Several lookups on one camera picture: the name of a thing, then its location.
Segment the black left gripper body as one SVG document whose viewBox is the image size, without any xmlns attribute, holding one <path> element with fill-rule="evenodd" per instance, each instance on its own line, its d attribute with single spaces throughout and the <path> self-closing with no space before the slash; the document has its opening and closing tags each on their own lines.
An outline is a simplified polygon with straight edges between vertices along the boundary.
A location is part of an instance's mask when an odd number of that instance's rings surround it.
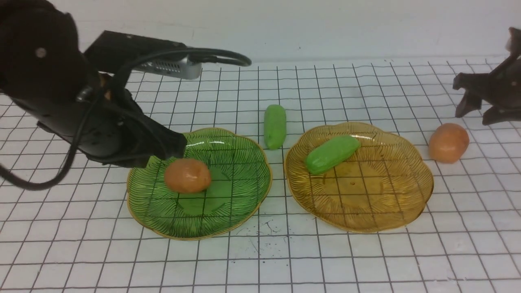
<svg viewBox="0 0 521 293">
<path fill-rule="evenodd" d="M 12 99 L 37 120 L 38 128 L 72 143 L 90 160 L 114 153 L 149 153 L 138 123 L 143 114 L 128 91 L 102 98 L 89 108 L 102 89 L 97 73 L 16 73 Z"/>
</svg>

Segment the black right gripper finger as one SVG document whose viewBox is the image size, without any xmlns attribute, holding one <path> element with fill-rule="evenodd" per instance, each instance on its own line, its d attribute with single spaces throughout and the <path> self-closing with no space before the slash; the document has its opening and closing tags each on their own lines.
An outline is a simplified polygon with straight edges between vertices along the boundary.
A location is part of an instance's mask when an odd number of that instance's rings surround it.
<svg viewBox="0 0 521 293">
<path fill-rule="evenodd" d="M 453 80 L 453 89 L 465 93 L 456 106 L 455 117 L 462 118 L 472 111 L 482 109 L 483 101 L 490 101 L 494 76 L 490 73 L 459 73 Z"/>
<path fill-rule="evenodd" d="M 490 107 L 484 112 L 482 117 L 482 124 L 489 126 L 492 124 L 498 124 L 502 122 L 520 122 L 521 121 L 521 110 L 520 109 L 500 109 L 495 106 Z"/>
</svg>

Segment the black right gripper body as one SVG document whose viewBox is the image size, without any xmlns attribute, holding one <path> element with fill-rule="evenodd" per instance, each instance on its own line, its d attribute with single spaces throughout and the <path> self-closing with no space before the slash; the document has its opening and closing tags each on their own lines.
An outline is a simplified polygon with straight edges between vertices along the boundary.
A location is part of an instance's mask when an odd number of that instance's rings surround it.
<svg viewBox="0 0 521 293">
<path fill-rule="evenodd" d="M 487 102 L 503 111 L 520 109 L 521 30 L 510 27 L 506 48 L 510 55 L 489 73 L 490 98 Z"/>
</svg>

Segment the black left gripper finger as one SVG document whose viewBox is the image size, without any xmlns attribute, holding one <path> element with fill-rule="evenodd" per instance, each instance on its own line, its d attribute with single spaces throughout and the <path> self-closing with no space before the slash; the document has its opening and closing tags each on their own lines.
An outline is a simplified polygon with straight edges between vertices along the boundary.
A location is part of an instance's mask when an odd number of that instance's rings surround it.
<svg viewBox="0 0 521 293">
<path fill-rule="evenodd" d="M 102 164 L 123 168 L 145 168 L 151 157 L 165 160 L 167 159 L 167 153 L 114 153 L 102 156 Z"/>
<path fill-rule="evenodd" d="M 162 160 L 184 157 L 187 145 L 184 134 L 172 131 L 144 114 L 138 115 L 138 123 L 144 131 L 144 145 L 152 155 Z"/>
</svg>

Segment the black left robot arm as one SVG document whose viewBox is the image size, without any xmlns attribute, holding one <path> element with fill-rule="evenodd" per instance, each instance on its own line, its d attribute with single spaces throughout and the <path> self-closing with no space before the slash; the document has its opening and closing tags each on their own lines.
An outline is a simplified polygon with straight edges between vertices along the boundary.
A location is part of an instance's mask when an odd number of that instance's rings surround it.
<svg viewBox="0 0 521 293">
<path fill-rule="evenodd" d="M 151 156 L 183 157 L 186 137 L 147 117 L 125 89 L 131 62 L 152 52 L 148 41 L 105 31 L 81 52 L 69 13 L 46 0 L 2 0 L 1 91 L 68 143 L 101 96 L 77 146 L 92 161 L 143 168 Z"/>
</svg>

